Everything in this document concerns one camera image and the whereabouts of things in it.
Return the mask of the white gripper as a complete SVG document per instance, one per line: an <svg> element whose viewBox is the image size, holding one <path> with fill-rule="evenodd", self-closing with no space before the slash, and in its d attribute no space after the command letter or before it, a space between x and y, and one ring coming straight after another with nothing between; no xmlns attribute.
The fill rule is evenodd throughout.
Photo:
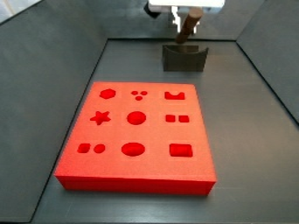
<svg viewBox="0 0 299 224"><path fill-rule="evenodd" d="M176 25L176 32L182 31L180 12L187 12L190 8L199 7L206 13L218 13L226 3L226 0L148 0L151 8L158 12L172 12L172 23ZM202 23L202 17L194 19L192 34L198 32L198 26Z"/></svg>

